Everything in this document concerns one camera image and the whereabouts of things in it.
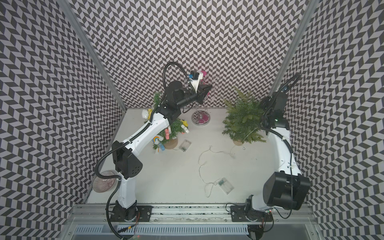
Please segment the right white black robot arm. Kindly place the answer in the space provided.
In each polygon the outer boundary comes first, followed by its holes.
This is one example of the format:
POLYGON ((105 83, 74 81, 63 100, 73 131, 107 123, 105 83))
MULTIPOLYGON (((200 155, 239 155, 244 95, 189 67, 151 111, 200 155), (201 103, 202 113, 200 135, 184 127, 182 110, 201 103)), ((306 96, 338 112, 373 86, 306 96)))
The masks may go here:
POLYGON ((276 170, 265 182, 262 193, 251 195, 246 201, 244 212, 251 222, 266 222, 272 209, 298 211, 311 187, 309 178, 303 176, 296 162, 290 140, 290 124, 284 116, 288 92, 301 78, 301 74, 295 74, 270 97, 261 101, 264 113, 259 129, 266 132, 273 146, 272 157, 276 170))

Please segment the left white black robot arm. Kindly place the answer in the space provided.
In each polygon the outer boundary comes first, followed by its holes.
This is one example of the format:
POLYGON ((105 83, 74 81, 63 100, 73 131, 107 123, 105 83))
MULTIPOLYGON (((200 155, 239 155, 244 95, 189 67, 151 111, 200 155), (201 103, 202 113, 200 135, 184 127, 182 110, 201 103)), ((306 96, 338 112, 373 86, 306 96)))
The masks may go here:
POLYGON ((150 141, 178 119, 184 107, 193 103, 203 104, 213 88, 211 84, 201 83, 204 77, 202 71, 187 74, 181 64, 168 62, 162 72, 164 93, 152 110, 149 120, 132 136, 123 142, 116 142, 112 149, 97 161, 96 177, 103 180, 117 180, 117 186, 110 196, 117 195, 118 199, 113 209, 110 209, 110 199, 106 204, 108 223, 139 220, 135 187, 136 176, 142 170, 143 163, 138 157, 150 141), (166 73, 170 66, 176 66, 181 70, 183 80, 188 83, 187 87, 184 87, 181 81, 167 82, 166 73))

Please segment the star cloud string light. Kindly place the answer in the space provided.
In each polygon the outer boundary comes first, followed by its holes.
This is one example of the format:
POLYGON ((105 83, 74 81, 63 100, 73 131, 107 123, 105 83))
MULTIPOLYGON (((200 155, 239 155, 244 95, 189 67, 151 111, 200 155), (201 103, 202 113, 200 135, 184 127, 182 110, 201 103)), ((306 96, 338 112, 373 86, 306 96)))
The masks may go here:
POLYGON ((158 154, 166 149, 174 149, 178 145, 178 135, 189 132, 187 121, 176 119, 152 139, 155 153, 158 154))

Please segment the thin wire fairy light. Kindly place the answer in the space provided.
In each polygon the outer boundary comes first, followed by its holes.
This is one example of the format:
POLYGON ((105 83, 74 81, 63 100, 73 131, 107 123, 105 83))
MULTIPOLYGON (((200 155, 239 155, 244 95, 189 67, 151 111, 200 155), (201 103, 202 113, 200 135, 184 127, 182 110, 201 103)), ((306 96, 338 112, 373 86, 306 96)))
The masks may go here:
POLYGON ((251 155, 250 155, 250 153, 247 153, 245 156, 240 156, 240 158, 238 159, 236 157, 236 153, 233 153, 233 149, 235 147, 242 147, 243 150, 246 150, 246 148, 243 146, 243 144, 246 142, 246 140, 249 138, 249 136, 251 136, 253 134, 253 132, 255 132, 255 131, 256 131, 256 129, 253 129, 248 134, 246 134, 246 136, 242 140, 240 138, 240 141, 233 141, 234 146, 230 149, 229 152, 226 152, 226 151, 215 152, 215 151, 212 151, 212 146, 210 146, 208 150, 203 151, 199 155, 199 159, 198 159, 199 176, 200 176, 201 180, 203 181, 203 183, 205 183, 204 191, 205 191, 206 198, 209 198, 211 196, 213 187, 218 186, 217 181, 221 178, 215 180, 214 182, 206 182, 204 180, 204 178, 201 175, 201 168, 203 166, 205 166, 208 161, 205 161, 202 164, 200 164, 200 160, 201 160, 202 155, 204 153, 212 153, 212 154, 224 154, 224 155, 228 156, 228 158, 227 157, 218 158, 218 160, 217 160, 217 162, 215 162, 215 165, 213 166, 213 168, 209 171, 210 174, 213 174, 214 171, 216 171, 216 169, 218 169, 218 171, 220 170, 220 173, 222 173, 222 171, 228 170, 228 171, 231 171, 232 174, 236 174, 236 170, 238 168, 242 168, 241 174, 243 174, 244 173, 243 170, 248 167, 249 161, 252 159, 251 155))

